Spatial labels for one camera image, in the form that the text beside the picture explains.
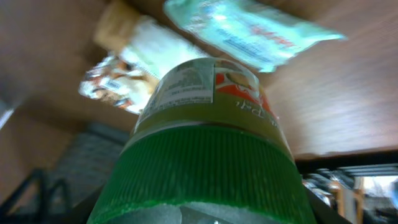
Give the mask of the green lid jar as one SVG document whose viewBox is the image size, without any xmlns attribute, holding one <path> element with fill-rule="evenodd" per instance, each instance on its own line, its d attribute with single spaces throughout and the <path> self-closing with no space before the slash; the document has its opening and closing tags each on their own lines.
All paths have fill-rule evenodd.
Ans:
<svg viewBox="0 0 398 224">
<path fill-rule="evenodd" d="M 223 58 L 169 71 L 137 120 L 89 223 L 315 223 L 257 77 Z"/>
</svg>

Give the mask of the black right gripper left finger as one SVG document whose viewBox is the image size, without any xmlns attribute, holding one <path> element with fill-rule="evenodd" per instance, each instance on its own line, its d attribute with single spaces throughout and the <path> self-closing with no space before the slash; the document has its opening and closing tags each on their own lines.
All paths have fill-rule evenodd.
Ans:
<svg viewBox="0 0 398 224">
<path fill-rule="evenodd" d="M 85 224 L 88 221 L 103 187 L 103 185 L 99 187 L 72 209 L 72 211 L 67 215 L 67 224 Z"/>
</svg>

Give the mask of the beige grain pouch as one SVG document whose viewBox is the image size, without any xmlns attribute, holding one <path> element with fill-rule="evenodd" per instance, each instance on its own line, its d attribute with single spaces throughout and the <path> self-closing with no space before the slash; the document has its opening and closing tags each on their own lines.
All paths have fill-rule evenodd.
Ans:
<svg viewBox="0 0 398 224">
<path fill-rule="evenodd" d="M 109 54 L 80 82 L 79 94 L 130 113 L 146 107 L 159 79 L 136 63 Z"/>
</svg>

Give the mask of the white tube gold cap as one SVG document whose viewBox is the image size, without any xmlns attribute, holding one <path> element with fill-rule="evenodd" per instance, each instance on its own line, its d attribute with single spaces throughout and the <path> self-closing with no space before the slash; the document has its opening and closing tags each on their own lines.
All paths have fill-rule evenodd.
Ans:
<svg viewBox="0 0 398 224">
<path fill-rule="evenodd" d="M 157 79 L 189 60 L 209 55 L 181 35 L 144 16 L 124 1 L 111 1 L 96 26 L 93 40 L 120 59 Z"/>
</svg>

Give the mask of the teal wipes packet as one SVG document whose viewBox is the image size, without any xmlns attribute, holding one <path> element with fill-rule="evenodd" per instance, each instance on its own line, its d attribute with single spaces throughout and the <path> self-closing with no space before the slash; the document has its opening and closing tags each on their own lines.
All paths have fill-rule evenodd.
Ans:
<svg viewBox="0 0 398 224">
<path fill-rule="evenodd" d="M 167 0 L 164 11 L 180 29 L 259 72 L 277 67 L 315 44 L 344 35 L 248 0 Z"/>
</svg>

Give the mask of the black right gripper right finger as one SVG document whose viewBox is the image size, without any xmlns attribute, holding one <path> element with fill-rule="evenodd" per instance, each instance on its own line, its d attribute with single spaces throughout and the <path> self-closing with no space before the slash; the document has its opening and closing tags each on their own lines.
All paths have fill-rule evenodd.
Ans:
<svg viewBox="0 0 398 224">
<path fill-rule="evenodd" d="M 351 224 L 347 219 L 328 207 L 311 190 L 306 189 L 306 194 L 318 224 Z"/>
</svg>

